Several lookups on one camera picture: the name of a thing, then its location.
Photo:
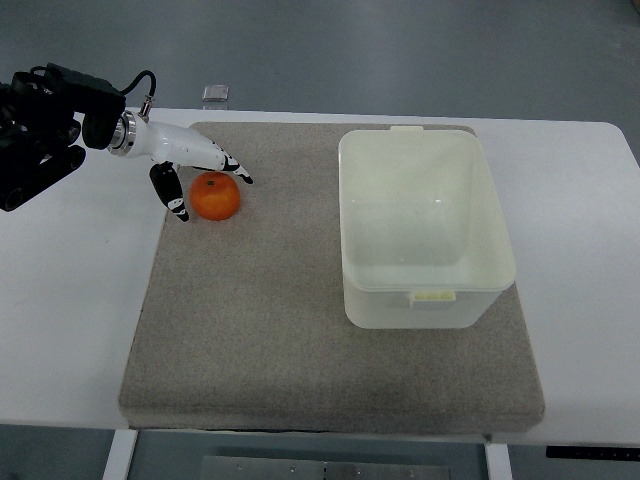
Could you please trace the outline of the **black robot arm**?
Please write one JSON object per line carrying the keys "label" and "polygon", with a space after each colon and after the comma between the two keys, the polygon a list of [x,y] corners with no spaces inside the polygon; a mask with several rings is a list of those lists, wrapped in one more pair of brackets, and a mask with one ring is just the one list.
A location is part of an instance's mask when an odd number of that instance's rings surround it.
{"label": "black robot arm", "polygon": [[49,63],[1,85],[1,209],[13,211],[106,148],[126,106],[108,81]]}

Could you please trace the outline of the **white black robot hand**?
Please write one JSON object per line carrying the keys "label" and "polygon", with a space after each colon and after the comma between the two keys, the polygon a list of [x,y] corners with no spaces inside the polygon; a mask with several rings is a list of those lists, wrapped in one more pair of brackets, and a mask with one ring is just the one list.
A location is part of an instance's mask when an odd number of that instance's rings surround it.
{"label": "white black robot hand", "polygon": [[108,146],[124,158],[148,157],[154,165],[150,180],[161,203],[181,221],[189,220],[177,165],[204,171],[232,173],[251,184],[247,170],[214,141],[199,132],[161,122],[145,121],[126,111],[117,123]]}

